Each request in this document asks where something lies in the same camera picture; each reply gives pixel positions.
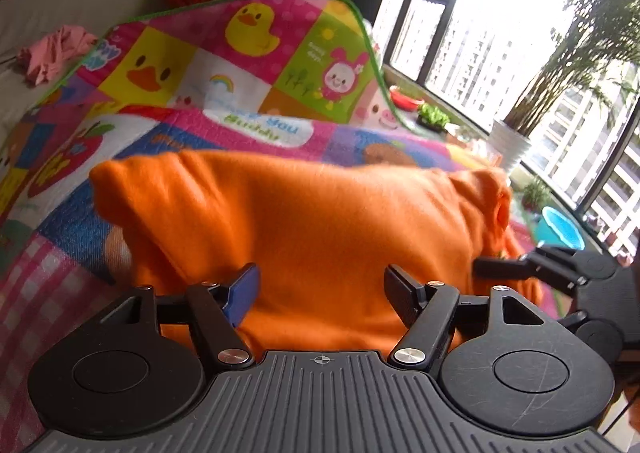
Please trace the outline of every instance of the pink gingham pattern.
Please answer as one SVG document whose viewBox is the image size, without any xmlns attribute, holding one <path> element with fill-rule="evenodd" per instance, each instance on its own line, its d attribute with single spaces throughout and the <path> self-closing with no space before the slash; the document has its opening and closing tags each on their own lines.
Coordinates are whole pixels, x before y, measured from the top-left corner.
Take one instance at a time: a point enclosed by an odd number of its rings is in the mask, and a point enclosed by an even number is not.
<svg viewBox="0 0 640 453">
<path fill-rule="evenodd" d="M 0 452 L 14 453 L 43 432 L 27 394 L 33 362 L 114 296 L 36 234 L 0 283 Z"/>
</svg>

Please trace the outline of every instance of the orange cloth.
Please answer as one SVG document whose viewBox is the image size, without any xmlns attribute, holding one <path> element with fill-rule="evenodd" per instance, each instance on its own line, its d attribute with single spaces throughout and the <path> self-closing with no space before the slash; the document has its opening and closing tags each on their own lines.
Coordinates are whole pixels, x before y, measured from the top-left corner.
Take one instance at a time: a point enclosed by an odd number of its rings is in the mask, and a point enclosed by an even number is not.
<svg viewBox="0 0 640 453">
<path fill-rule="evenodd" d="M 516 251 L 511 194 L 497 170 L 447 175 L 202 151 L 105 162 L 90 178 L 98 213 L 123 228 L 136 283 L 176 293 L 259 265 L 260 294 L 239 328 L 256 356 L 386 355 L 406 331 L 383 290 L 387 264 L 486 295 L 493 284 L 472 280 L 473 259 Z M 510 286 L 540 300 L 537 280 Z"/>
</svg>

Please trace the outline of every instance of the black gripper pad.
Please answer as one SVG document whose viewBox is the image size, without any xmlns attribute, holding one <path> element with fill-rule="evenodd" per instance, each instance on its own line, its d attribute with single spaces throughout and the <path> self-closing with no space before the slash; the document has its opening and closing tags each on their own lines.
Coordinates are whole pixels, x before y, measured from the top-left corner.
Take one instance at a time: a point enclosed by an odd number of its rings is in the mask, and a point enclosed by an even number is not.
<svg viewBox="0 0 640 453">
<path fill-rule="evenodd" d="M 430 377 L 376 352 L 268 352 L 221 373 L 189 414 L 129 439 L 46 432 L 30 453 L 613 453 L 594 430 L 558 439 L 486 431 L 445 403 Z"/>
</svg>

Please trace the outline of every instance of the palm plant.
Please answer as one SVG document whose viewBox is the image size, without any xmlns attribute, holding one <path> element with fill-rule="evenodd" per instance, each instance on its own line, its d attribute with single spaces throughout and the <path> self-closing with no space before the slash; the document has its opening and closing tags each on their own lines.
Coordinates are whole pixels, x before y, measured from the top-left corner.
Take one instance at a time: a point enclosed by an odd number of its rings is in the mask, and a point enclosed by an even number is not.
<svg viewBox="0 0 640 453">
<path fill-rule="evenodd" d="M 591 91 L 611 125 L 614 105 L 601 87 L 607 70 L 612 63 L 640 65 L 640 0 L 566 0 L 564 10 L 573 13 L 570 26 L 564 34 L 552 30 L 555 51 L 504 119 L 525 137 L 569 88 Z M 616 83 L 625 101 L 636 92 L 624 79 Z"/>
</svg>

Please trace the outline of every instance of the potted plant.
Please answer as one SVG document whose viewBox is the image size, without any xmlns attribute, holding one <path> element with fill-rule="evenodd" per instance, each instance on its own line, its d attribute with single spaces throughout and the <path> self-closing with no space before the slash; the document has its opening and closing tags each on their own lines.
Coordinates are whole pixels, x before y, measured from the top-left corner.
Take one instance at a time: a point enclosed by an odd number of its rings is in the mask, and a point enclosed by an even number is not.
<svg viewBox="0 0 640 453">
<path fill-rule="evenodd" d="M 418 124 L 424 128 L 438 133 L 443 132 L 449 121 L 449 116 L 436 105 L 425 103 L 418 108 Z"/>
<path fill-rule="evenodd" d="M 573 18 L 564 34 L 552 30 L 555 50 L 504 121 L 494 121 L 489 143 L 502 154 L 501 166 L 507 172 L 530 148 L 533 129 L 569 88 L 591 91 L 608 110 L 611 126 L 615 112 L 600 84 L 610 79 L 607 70 L 612 63 L 640 64 L 640 0 L 566 0 L 564 8 Z M 616 84 L 625 99 L 636 92 L 625 80 Z"/>
<path fill-rule="evenodd" d="M 522 206 L 534 213 L 540 213 L 548 201 L 549 188 L 540 177 L 529 182 L 522 192 Z"/>
</svg>

